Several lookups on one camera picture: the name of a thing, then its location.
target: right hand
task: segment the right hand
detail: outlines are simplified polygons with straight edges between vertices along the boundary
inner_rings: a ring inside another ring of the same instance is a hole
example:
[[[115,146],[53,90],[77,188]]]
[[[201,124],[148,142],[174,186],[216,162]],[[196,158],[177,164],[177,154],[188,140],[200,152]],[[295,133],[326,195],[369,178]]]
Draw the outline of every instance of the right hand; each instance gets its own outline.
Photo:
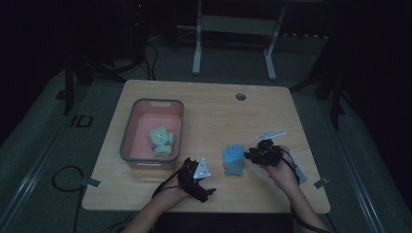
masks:
[[[285,146],[280,146],[281,149],[289,152],[289,148]],[[293,167],[293,163],[289,159],[287,153],[283,152],[283,157],[290,163]],[[267,173],[269,173],[272,180],[277,184],[287,195],[293,193],[296,189],[299,189],[299,183],[297,183],[296,177],[292,169],[285,163],[282,159],[276,167],[273,166],[262,166]]]

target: red plastic bin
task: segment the red plastic bin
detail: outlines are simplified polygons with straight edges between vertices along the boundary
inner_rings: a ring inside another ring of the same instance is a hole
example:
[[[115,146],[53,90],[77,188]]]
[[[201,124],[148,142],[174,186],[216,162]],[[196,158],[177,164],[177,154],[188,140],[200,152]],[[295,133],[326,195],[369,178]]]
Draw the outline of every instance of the red plastic bin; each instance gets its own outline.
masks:
[[[120,156],[131,168],[172,170],[178,163],[182,138],[184,104],[174,99],[139,99],[133,108],[120,145]],[[151,129],[165,126],[174,135],[172,153],[155,156]]]

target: human hand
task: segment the human hand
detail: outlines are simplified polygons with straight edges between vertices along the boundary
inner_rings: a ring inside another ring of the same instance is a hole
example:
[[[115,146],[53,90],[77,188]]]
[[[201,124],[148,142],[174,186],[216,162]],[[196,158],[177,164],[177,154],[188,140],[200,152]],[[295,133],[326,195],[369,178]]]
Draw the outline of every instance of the human hand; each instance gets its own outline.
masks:
[[[289,152],[289,148],[285,146],[280,146],[282,150]],[[272,180],[277,184],[287,195],[299,189],[299,184],[296,180],[296,176],[294,175],[293,170],[291,167],[286,164],[289,164],[293,167],[292,161],[289,159],[289,155],[286,152],[283,152],[283,159],[279,162],[276,167],[273,166],[262,166],[270,175]]]
[[[179,170],[178,168],[172,172],[172,175]],[[174,176],[169,182],[167,182],[161,191],[152,199],[156,201],[156,204],[164,212],[172,209],[178,205],[189,195],[179,187],[178,176]]]

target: blue cloth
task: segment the blue cloth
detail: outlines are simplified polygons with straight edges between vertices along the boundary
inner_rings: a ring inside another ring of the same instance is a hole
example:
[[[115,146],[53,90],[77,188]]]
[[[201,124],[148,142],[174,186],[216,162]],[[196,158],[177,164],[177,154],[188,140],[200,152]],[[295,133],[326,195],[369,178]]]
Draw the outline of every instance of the blue cloth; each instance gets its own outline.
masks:
[[[296,174],[299,176],[299,184],[305,183],[308,181],[307,177],[303,174],[302,170],[300,170],[299,166],[294,162],[292,154],[290,154],[289,158],[291,159],[293,163],[294,170]]]
[[[227,175],[242,176],[246,150],[242,145],[229,145],[222,150],[223,164]]]

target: folded blue towel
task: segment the folded blue towel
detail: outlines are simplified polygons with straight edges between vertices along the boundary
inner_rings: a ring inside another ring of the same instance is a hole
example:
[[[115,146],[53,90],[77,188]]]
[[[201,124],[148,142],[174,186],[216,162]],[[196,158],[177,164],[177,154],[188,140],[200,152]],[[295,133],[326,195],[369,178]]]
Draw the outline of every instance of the folded blue towel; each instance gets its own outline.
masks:
[[[227,175],[242,176],[246,150],[239,144],[222,150],[223,164]]]

